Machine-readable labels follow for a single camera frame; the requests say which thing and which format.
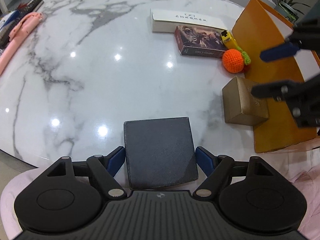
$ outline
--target yellow connector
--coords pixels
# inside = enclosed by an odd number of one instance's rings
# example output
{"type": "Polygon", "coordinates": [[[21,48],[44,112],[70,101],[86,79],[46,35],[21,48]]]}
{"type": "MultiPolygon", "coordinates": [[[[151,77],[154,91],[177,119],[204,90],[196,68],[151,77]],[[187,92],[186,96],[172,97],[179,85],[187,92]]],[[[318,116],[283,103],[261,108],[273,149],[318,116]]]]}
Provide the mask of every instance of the yellow connector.
{"type": "Polygon", "coordinates": [[[223,44],[228,49],[237,49],[239,47],[235,38],[232,36],[232,34],[229,31],[223,31],[221,33],[221,38],[222,38],[223,44]]]}

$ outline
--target pink pen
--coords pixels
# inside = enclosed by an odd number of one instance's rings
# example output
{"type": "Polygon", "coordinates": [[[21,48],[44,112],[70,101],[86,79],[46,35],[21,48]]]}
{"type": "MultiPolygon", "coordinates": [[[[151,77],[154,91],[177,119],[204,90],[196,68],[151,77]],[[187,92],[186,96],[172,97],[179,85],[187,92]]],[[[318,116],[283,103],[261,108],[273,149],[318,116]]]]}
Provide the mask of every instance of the pink pen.
{"type": "Polygon", "coordinates": [[[43,19],[41,13],[28,13],[22,20],[12,29],[9,34],[9,44],[0,56],[0,75],[16,53],[20,45],[28,37],[28,35],[36,28],[43,19]]]}

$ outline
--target white marble tabletop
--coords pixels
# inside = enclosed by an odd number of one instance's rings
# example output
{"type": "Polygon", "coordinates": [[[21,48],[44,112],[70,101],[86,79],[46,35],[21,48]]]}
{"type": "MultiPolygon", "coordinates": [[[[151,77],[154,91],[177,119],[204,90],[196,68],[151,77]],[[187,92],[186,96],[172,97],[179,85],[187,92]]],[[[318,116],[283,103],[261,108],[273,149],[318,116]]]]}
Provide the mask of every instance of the white marble tabletop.
{"type": "MultiPolygon", "coordinates": [[[[125,121],[188,116],[195,147],[236,160],[255,155],[252,128],[224,122],[221,89],[234,75],[219,59],[181,56],[174,35],[152,33],[149,19],[150,8],[183,10],[219,17],[232,29],[242,7],[227,0],[44,1],[45,20],[0,77],[1,150],[37,167],[65,155],[83,161],[124,145],[125,121]]],[[[311,153],[301,156],[309,166],[311,153]]],[[[286,174],[293,167],[287,153],[263,158],[286,174]]],[[[125,168],[120,173],[125,184],[125,168]]]]}

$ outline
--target pen clip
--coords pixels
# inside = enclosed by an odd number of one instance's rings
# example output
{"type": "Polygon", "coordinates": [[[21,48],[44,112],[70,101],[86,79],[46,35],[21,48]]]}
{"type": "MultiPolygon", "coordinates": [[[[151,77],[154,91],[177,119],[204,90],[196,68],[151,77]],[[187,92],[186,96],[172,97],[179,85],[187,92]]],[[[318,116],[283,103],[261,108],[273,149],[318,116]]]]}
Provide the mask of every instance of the pen clip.
{"type": "Polygon", "coordinates": [[[42,19],[42,14],[37,12],[31,12],[25,15],[21,19],[21,21],[12,29],[12,31],[9,33],[9,41],[12,41],[12,39],[17,35],[18,31],[22,28],[23,24],[31,17],[37,17],[39,20],[42,19]]]}

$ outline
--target orange box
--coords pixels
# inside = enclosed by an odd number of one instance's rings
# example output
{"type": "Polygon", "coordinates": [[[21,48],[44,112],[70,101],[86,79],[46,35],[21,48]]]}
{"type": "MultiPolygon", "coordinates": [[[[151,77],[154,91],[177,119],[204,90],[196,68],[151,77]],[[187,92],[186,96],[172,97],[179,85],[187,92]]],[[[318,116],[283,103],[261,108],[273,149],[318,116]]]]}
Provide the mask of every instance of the orange box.
{"type": "MultiPolygon", "coordinates": [[[[284,42],[292,24],[260,0],[250,0],[232,29],[239,46],[251,58],[247,79],[259,83],[292,79],[304,82],[319,71],[315,52],[301,51],[295,57],[265,63],[260,52],[284,42]]],[[[253,127],[257,153],[308,151],[320,147],[316,128],[298,128],[284,102],[268,99],[269,119],[253,127]]]]}

